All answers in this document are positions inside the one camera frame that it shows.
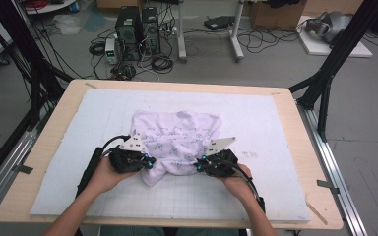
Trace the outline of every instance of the concrete floor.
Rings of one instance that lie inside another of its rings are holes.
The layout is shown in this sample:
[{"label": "concrete floor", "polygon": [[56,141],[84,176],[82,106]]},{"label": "concrete floor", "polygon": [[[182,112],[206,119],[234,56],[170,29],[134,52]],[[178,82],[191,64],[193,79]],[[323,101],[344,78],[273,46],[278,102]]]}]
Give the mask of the concrete floor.
[{"label": "concrete floor", "polygon": [[[59,11],[57,14],[69,14]],[[42,17],[50,21],[54,14]],[[92,73],[90,41],[114,26],[91,4],[75,16],[81,19],[82,31],[78,35],[54,34],[54,48],[81,76]],[[204,29],[203,19],[188,20],[187,26]],[[248,21],[242,24],[248,27]],[[254,54],[243,48],[245,59],[235,63],[232,47],[226,35],[197,33],[186,35],[188,62],[177,60],[175,38],[171,59],[175,62],[169,74],[159,75],[161,82],[238,85],[253,87],[288,88],[312,76],[326,59],[309,56],[299,40],[280,41],[261,53]],[[358,209],[368,235],[378,235],[378,46],[362,40],[373,53],[370,59],[348,58],[332,84],[327,124],[327,138],[337,163],[342,170],[348,190]],[[163,44],[163,50],[169,50]],[[96,68],[101,77],[108,76],[105,60]],[[66,72],[75,76],[66,68]],[[134,80],[157,81],[151,73],[139,74]],[[300,97],[303,91],[294,96]],[[28,94],[21,75],[14,64],[0,65],[0,147],[29,109]],[[44,224],[0,223],[0,235],[39,234]],[[86,229],[95,235],[94,227]],[[278,231],[280,235],[291,232]],[[304,230],[301,235],[349,235],[340,231]]]}]

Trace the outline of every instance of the white board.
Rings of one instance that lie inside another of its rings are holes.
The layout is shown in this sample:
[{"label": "white board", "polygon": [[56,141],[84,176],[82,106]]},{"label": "white board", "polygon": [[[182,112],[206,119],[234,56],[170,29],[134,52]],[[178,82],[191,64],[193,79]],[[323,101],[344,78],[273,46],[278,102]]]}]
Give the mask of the white board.
[{"label": "white board", "polygon": [[[299,23],[303,23],[311,17],[302,16]],[[303,47],[309,55],[326,56],[330,54],[330,45],[323,40],[322,37],[316,35],[314,32],[305,31],[305,29],[298,28],[299,38]],[[370,58],[373,54],[367,49],[363,43],[359,42],[357,46],[352,50],[350,57],[367,57]]]},{"label": "white board", "polygon": [[[58,215],[73,200],[96,147],[130,131],[137,110],[191,110],[221,115],[220,137],[236,137],[230,148],[252,170],[254,184],[272,221],[303,222],[310,216],[270,96],[89,89],[50,162],[31,214]],[[205,174],[166,175],[153,187],[140,175],[100,196],[92,216],[247,220],[242,204]]]}]

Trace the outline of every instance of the white cloth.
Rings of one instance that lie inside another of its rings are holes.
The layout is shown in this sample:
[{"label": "white cloth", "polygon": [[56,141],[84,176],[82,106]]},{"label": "white cloth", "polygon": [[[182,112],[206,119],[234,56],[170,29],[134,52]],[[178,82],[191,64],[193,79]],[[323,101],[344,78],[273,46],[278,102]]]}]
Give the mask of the white cloth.
[{"label": "white cloth", "polygon": [[137,111],[130,135],[140,134],[146,153],[157,160],[152,169],[141,172],[144,182],[153,186],[166,172],[196,173],[196,158],[205,153],[210,140],[219,136],[220,127],[221,117],[215,114]]}]

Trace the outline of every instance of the wooden table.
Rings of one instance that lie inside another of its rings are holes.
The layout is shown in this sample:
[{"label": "wooden table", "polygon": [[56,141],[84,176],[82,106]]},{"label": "wooden table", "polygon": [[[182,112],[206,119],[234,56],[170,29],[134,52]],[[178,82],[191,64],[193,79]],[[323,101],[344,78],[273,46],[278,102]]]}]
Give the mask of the wooden table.
[{"label": "wooden table", "polygon": [[[25,162],[26,166],[33,168],[33,172],[29,175],[19,173],[0,205],[1,222],[52,222],[55,219],[54,216],[30,215],[30,209],[39,191],[47,166],[81,104],[82,97],[87,89],[96,88],[271,96],[278,109],[284,134],[311,215],[311,221],[307,223],[273,223],[273,226],[285,229],[340,229],[343,227],[342,218],[330,190],[317,186],[317,180],[326,180],[326,178],[288,89],[94,80],[75,80],[67,87]],[[87,217],[84,223],[180,227],[249,227],[248,222],[245,221],[224,222],[119,217]]]}]

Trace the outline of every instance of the black frame post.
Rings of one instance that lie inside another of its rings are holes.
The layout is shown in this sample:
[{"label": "black frame post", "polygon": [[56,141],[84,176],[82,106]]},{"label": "black frame post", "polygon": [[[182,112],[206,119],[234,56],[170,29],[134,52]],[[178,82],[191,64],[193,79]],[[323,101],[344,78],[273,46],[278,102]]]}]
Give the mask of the black frame post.
[{"label": "black frame post", "polygon": [[297,100],[297,104],[305,109],[313,109],[315,102],[322,96],[318,117],[318,133],[324,142],[327,141],[325,130],[333,78],[377,16],[378,0],[364,0],[346,30],[340,35],[338,42],[320,70],[309,79],[289,88],[290,92],[294,93],[308,87],[305,94]]}]

